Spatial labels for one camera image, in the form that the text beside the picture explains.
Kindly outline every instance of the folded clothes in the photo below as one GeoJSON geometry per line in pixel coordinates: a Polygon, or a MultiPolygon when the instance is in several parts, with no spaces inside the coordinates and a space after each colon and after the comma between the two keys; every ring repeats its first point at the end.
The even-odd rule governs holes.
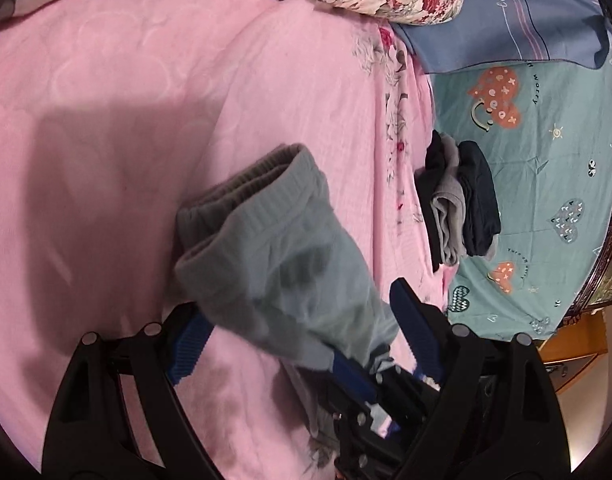
{"type": "Polygon", "coordinates": [[[433,193],[439,186],[441,178],[446,170],[446,160],[443,153],[443,143],[438,132],[433,131],[430,145],[426,150],[425,168],[422,173],[415,177],[415,188],[419,197],[423,222],[428,233],[428,244],[430,245],[430,257],[433,264],[433,272],[437,272],[441,264],[441,242],[435,215],[431,208],[433,193]]]}
{"type": "Polygon", "coordinates": [[[489,262],[493,260],[495,254],[497,254],[497,246],[499,245],[499,235],[493,236],[493,242],[490,244],[490,247],[484,254],[484,258],[486,258],[489,262]]]}
{"type": "Polygon", "coordinates": [[[466,205],[464,190],[457,180],[457,167],[460,164],[460,152],[455,140],[440,134],[443,153],[446,160],[446,170],[431,199],[431,209],[435,216],[435,224],[439,235],[439,250],[441,261],[452,267],[459,263],[466,254],[464,247],[464,221],[466,205]]]}
{"type": "Polygon", "coordinates": [[[459,152],[457,180],[464,190],[466,203],[464,246],[468,256],[485,256],[502,228],[495,184],[486,157],[476,142],[464,140],[459,152]]]}
{"type": "Polygon", "coordinates": [[[272,152],[177,215],[175,272],[215,325],[313,370],[367,365],[398,325],[302,145],[272,152]]]}

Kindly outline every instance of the bed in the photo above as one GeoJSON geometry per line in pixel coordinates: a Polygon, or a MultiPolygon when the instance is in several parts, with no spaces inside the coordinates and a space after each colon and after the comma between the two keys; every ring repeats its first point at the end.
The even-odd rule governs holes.
{"type": "MultiPolygon", "coordinates": [[[[308,0],[62,0],[4,25],[0,422],[29,462],[80,336],[132,334],[171,306],[180,204],[277,144],[308,145],[384,298],[403,276],[449,304],[461,278],[432,272],[413,179],[433,91],[443,115],[434,85],[387,22],[308,0]]],[[[415,367],[401,337],[393,355],[415,367]]],[[[177,393],[225,478],[332,478],[277,360],[236,336],[217,330],[177,393]]]]}

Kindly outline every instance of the blue pillowcase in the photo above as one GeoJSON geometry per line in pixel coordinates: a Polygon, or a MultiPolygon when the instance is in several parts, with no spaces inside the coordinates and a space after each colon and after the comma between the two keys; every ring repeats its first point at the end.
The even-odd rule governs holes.
{"type": "Polygon", "coordinates": [[[450,22],[392,27],[426,73],[513,60],[567,60],[596,69],[612,41],[598,0],[464,0],[450,22]]]}

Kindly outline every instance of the pink blanket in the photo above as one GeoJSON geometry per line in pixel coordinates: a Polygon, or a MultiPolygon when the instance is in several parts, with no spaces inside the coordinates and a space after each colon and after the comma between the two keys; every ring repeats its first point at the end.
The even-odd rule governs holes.
{"type": "MultiPolygon", "coordinates": [[[[413,183],[431,115],[385,23],[307,0],[63,0],[0,31],[0,422],[14,443],[40,467],[78,339],[160,319],[180,204],[280,143],[310,148],[384,297],[404,276],[442,304],[413,183]]],[[[401,337],[394,351],[414,366],[401,337]]],[[[236,336],[217,330],[177,392],[225,478],[332,478],[311,467],[277,361],[236,336]]]]}

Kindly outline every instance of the wooden furniture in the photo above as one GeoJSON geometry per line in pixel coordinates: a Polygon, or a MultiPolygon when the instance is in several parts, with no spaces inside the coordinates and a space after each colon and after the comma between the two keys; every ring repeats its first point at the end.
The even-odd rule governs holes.
{"type": "Polygon", "coordinates": [[[582,314],[579,322],[562,327],[541,348],[555,391],[573,385],[602,355],[608,352],[604,317],[582,314]]]}
{"type": "Polygon", "coordinates": [[[573,324],[585,312],[593,312],[612,304],[612,218],[595,266],[575,301],[566,312],[562,326],[573,324]]]}

